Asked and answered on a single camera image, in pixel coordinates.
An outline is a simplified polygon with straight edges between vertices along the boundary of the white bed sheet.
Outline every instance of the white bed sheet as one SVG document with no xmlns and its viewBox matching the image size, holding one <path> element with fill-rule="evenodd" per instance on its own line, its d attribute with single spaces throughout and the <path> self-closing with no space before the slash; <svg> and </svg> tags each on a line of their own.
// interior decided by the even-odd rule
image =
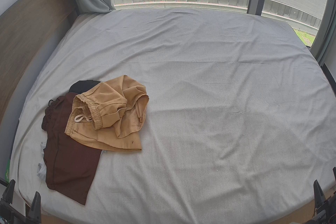
<svg viewBox="0 0 336 224">
<path fill-rule="evenodd" d="M 102 154 L 85 206 L 37 177 L 44 109 L 78 80 L 147 88 L 142 151 Z M 37 78 L 10 166 L 15 190 L 72 223 L 266 223 L 334 183 L 336 98 L 284 22 L 201 9 L 83 15 Z"/>
</svg>

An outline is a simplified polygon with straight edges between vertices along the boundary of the brown shorts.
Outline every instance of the brown shorts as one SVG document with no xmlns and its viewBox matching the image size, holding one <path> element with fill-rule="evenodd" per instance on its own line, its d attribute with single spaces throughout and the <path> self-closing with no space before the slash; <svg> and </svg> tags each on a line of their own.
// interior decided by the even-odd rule
<svg viewBox="0 0 336 224">
<path fill-rule="evenodd" d="M 64 133 L 75 96 L 69 92 L 49 105 L 44 163 L 48 188 L 85 205 L 101 150 L 82 145 Z"/>
</svg>

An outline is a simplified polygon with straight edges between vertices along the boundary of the bed sheet wrinkle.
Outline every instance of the bed sheet wrinkle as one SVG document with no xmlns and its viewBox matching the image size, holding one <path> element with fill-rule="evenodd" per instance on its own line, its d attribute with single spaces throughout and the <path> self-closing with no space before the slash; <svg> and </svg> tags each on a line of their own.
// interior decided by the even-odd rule
<svg viewBox="0 0 336 224">
<path fill-rule="evenodd" d="M 150 96 L 140 154 L 107 153 L 82 207 L 36 176 L 49 99 L 128 75 Z M 83 15 L 26 98 L 10 178 L 73 223 L 268 223 L 334 182 L 336 100 L 287 24 L 202 9 Z"/>
</svg>

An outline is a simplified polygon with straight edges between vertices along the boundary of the wooden bed frame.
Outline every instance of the wooden bed frame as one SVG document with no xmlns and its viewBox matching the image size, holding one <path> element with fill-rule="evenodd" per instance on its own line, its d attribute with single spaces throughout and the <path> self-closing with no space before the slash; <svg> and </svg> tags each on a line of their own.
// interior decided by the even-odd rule
<svg viewBox="0 0 336 224">
<path fill-rule="evenodd" d="M 25 98 L 60 38 L 76 19 L 76 8 L 75 0 L 18 0 L 0 16 L 0 173 L 1 162 L 10 158 Z M 312 217 L 313 207 L 312 201 L 272 224 L 305 222 Z M 42 220 L 67 223 L 48 216 Z"/>
</svg>

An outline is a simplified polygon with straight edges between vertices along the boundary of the clothing pile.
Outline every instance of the clothing pile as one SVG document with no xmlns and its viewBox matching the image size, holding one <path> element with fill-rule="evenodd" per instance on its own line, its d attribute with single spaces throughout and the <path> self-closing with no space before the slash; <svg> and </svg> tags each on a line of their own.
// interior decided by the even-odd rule
<svg viewBox="0 0 336 224">
<path fill-rule="evenodd" d="M 102 150 L 141 150 L 148 101 L 146 87 L 126 75 L 73 84 L 45 109 L 47 143 L 41 143 L 38 176 L 49 189 L 85 205 Z"/>
</svg>

